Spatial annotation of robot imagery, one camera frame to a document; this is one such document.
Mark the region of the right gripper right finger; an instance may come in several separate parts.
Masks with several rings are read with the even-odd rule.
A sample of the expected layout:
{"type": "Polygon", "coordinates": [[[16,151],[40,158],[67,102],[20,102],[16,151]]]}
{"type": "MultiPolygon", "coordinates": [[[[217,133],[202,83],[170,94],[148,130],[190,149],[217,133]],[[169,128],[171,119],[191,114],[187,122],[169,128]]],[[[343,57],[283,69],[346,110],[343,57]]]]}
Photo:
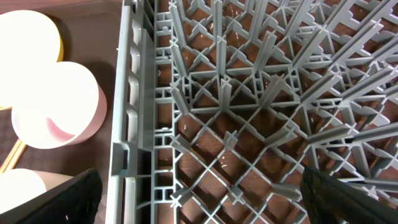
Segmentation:
{"type": "Polygon", "coordinates": [[[300,191],[311,223],[397,223],[396,210],[312,167],[300,191]]]}

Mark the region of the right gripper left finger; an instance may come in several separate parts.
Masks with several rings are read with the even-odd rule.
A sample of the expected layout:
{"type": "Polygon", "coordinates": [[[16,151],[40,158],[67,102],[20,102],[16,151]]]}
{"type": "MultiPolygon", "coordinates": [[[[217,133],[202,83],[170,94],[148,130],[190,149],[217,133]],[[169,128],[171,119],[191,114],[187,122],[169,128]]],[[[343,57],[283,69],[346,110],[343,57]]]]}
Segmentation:
{"type": "Polygon", "coordinates": [[[1,223],[94,224],[103,191],[100,173],[88,169],[1,214],[1,223]]]}

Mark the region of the white green cup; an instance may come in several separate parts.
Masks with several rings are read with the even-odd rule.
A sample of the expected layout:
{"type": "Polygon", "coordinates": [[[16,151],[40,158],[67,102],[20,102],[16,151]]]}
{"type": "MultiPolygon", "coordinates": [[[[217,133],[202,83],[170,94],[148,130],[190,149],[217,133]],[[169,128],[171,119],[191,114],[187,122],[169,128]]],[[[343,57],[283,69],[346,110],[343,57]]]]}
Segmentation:
{"type": "Polygon", "coordinates": [[[29,169],[13,169],[1,174],[1,213],[46,193],[73,176],[29,169]]]}

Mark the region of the wooden chopstick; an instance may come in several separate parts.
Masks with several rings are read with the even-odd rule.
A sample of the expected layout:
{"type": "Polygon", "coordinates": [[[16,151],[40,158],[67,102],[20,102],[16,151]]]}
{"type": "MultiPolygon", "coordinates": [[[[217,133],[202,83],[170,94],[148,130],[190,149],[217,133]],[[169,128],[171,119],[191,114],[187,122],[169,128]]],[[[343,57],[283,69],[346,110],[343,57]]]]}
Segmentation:
{"type": "Polygon", "coordinates": [[[1,166],[1,173],[15,168],[27,145],[18,139],[1,166]]]}

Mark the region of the pink white bowl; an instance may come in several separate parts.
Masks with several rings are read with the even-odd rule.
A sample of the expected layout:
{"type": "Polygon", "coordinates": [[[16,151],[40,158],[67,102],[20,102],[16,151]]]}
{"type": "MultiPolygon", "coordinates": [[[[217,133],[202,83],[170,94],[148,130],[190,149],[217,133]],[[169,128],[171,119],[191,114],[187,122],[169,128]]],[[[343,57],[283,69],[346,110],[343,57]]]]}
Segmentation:
{"type": "Polygon", "coordinates": [[[93,73],[79,63],[57,62],[28,79],[11,120],[22,142],[53,149],[92,137],[106,113],[106,97],[93,73]]]}

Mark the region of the yellow round plate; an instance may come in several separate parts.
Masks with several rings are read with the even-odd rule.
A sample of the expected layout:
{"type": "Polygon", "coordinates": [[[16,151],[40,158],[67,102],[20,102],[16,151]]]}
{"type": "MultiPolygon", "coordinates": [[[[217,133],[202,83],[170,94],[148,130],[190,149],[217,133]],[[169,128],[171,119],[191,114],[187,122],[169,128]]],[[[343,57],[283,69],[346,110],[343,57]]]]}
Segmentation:
{"type": "Polygon", "coordinates": [[[41,12],[1,14],[1,109],[13,106],[32,68],[63,60],[64,44],[53,20],[41,12]]]}

